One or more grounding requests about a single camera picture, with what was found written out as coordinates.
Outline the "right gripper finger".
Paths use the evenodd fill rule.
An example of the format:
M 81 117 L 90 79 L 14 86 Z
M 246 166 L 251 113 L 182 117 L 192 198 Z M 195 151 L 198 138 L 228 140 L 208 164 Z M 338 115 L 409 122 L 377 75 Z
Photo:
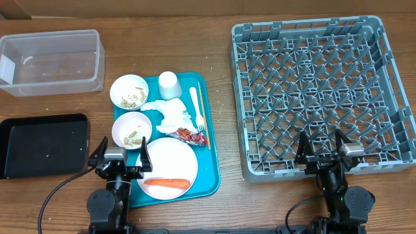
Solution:
M 295 164 L 307 164 L 308 157 L 314 156 L 314 151 L 312 150 L 311 144 L 308 141 L 308 137 L 305 131 L 300 133 L 299 142 L 298 142 L 298 150 L 296 152 Z
M 341 150 L 344 143 L 351 143 L 351 140 L 340 130 L 335 130 L 335 144 L 336 152 L 338 155 L 346 155 L 344 151 Z

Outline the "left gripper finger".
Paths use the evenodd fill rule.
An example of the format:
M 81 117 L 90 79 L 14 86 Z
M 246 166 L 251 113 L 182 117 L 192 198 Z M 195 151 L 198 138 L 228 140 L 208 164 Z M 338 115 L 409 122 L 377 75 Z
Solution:
M 146 137 L 142 137 L 142 144 L 140 147 L 140 162 L 142 163 L 141 170 L 143 172 L 152 172 L 153 165 L 147 149 L 147 140 Z
M 94 150 L 94 152 L 88 158 L 88 166 L 97 166 L 100 159 L 104 158 L 105 151 L 108 147 L 108 137 L 105 136 L 100 145 Z

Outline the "orange carrot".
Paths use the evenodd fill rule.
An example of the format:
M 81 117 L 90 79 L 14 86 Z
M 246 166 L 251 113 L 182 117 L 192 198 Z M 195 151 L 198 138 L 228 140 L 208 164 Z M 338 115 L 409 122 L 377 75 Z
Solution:
M 187 179 L 151 178 L 145 180 L 144 184 L 182 190 L 190 188 L 190 181 Z

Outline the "pink bowl with food scraps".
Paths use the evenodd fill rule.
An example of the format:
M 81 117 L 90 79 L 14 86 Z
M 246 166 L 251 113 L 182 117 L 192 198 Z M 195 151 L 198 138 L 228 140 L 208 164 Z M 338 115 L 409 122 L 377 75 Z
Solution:
M 152 123 L 140 112 L 127 112 L 119 116 L 112 126 L 112 139 L 119 147 L 127 150 L 141 148 L 143 138 L 150 141 Z

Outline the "white bowl with food scraps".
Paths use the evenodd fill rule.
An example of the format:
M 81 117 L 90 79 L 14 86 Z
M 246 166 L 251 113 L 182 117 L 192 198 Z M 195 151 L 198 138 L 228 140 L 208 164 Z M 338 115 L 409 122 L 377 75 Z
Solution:
M 149 97 L 147 82 L 138 75 L 127 74 L 119 77 L 110 88 L 113 104 L 127 111 L 137 111 Z

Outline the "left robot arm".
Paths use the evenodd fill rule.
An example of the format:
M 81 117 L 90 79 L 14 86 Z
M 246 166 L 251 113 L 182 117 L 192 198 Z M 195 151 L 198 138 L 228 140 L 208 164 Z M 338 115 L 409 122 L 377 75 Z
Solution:
M 90 214 L 89 233 L 138 233 L 139 230 L 127 221 L 132 181 L 142 179 L 153 170 L 148 154 L 146 138 L 142 138 L 140 166 L 127 165 L 127 150 L 123 147 L 108 147 L 105 137 L 89 156 L 88 165 L 106 180 L 106 187 L 91 193 L 86 208 Z

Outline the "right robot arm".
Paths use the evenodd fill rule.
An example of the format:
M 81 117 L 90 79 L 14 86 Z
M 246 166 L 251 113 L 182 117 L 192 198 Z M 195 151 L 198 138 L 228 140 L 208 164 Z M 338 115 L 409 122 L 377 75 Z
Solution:
M 336 150 L 330 156 L 316 156 L 306 132 L 300 133 L 295 163 L 304 164 L 306 175 L 314 175 L 322 191 L 328 216 L 318 216 L 300 233 L 365 233 L 369 213 L 376 201 L 363 187 L 350 187 L 345 174 L 356 167 L 363 147 L 352 142 L 340 129 L 335 130 Z

